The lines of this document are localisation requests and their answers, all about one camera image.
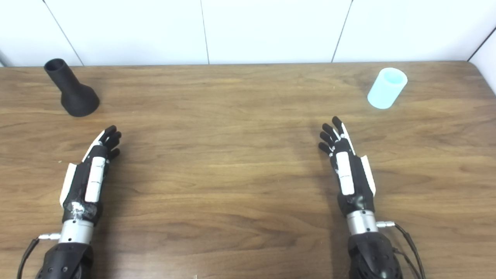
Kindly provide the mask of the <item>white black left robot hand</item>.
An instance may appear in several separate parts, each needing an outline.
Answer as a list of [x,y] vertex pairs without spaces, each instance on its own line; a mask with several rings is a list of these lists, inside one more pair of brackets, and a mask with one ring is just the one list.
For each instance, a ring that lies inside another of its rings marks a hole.
[[97,225],[104,210],[101,191],[111,161],[120,154],[121,137],[111,125],[96,136],[80,163],[69,163],[60,194],[62,222],[83,220]]

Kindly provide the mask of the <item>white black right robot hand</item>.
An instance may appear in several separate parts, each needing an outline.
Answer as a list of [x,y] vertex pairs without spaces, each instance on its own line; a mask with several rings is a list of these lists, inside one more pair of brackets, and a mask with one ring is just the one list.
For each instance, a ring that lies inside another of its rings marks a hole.
[[342,215],[362,210],[375,212],[376,189],[370,163],[367,156],[356,155],[344,122],[334,116],[332,125],[322,124],[319,136],[323,141],[318,147],[328,156],[337,175],[337,203]]

